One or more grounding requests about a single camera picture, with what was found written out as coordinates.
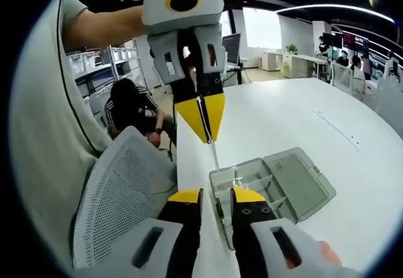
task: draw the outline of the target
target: floor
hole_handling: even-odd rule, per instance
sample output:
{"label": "floor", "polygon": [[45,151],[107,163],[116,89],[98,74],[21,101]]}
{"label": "floor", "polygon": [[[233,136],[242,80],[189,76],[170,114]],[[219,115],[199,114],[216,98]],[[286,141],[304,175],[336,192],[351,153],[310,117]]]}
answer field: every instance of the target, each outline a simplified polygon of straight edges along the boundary
{"label": "floor", "polygon": [[[242,78],[246,83],[256,83],[260,81],[271,81],[275,79],[286,79],[280,71],[268,72],[261,69],[247,69],[242,72]],[[168,114],[173,114],[172,108],[172,94],[170,87],[159,87],[152,90],[152,96],[155,98],[159,107]],[[160,149],[169,149],[169,138],[165,132],[161,134],[161,146]],[[172,145],[173,160],[176,163],[176,147]]]}

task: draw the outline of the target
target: window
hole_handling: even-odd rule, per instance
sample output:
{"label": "window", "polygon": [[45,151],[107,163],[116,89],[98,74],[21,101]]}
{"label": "window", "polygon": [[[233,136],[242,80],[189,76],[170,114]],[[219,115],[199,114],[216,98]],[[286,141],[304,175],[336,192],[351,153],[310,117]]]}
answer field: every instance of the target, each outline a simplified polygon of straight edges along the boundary
{"label": "window", "polygon": [[228,11],[224,11],[220,17],[221,37],[231,34],[231,26],[229,25]]}
{"label": "window", "polygon": [[281,49],[280,20],[272,11],[244,7],[247,46]]}

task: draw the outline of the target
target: potted plant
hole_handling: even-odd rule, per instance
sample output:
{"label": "potted plant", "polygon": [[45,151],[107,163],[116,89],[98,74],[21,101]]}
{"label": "potted plant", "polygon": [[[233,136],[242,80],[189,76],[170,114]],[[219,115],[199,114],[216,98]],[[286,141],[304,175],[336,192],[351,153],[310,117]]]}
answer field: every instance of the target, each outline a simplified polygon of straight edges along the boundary
{"label": "potted plant", "polygon": [[285,50],[290,54],[297,54],[298,47],[292,43],[291,45],[285,46]]}

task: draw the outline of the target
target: person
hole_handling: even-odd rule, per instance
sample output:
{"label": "person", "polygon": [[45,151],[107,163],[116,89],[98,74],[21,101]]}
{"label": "person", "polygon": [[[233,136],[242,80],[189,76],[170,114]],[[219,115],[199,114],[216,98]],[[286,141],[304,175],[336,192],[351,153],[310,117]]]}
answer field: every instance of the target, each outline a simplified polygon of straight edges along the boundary
{"label": "person", "polygon": [[399,87],[401,92],[403,92],[403,70],[399,66],[399,60],[392,51],[389,53],[389,60],[386,61],[383,78],[390,81],[394,86]]}
{"label": "person", "polygon": [[341,51],[341,56],[336,60],[336,62],[344,67],[348,67],[348,54],[347,51],[342,50]]}
{"label": "person", "polygon": [[351,59],[352,65],[350,69],[345,70],[341,76],[340,82],[348,87],[351,87],[353,97],[362,100],[365,89],[365,76],[361,71],[361,59],[354,55]]}
{"label": "person", "polygon": [[365,53],[363,55],[363,72],[365,76],[365,80],[370,81],[371,80],[371,61],[370,61],[370,56],[368,53]]}
{"label": "person", "polygon": [[[146,111],[153,113],[146,116]],[[112,137],[116,137],[129,125],[137,128],[158,148],[161,132],[165,131],[176,146],[176,126],[172,116],[166,115],[146,87],[123,78],[113,84],[111,97],[106,102],[105,114],[111,127]]]}
{"label": "person", "polygon": [[145,33],[142,6],[92,13],[51,0],[21,50],[9,104],[9,152],[25,211],[63,268],[86,176],[111,142],[88,114],[66,51],[118,45]]}
{"label": "person", "polygon": [[327,50],[329,49],[329,46],[324,43],[322,36],[319,37],[319,42],[320,44],[319,44],[318,56],[327,57]]}

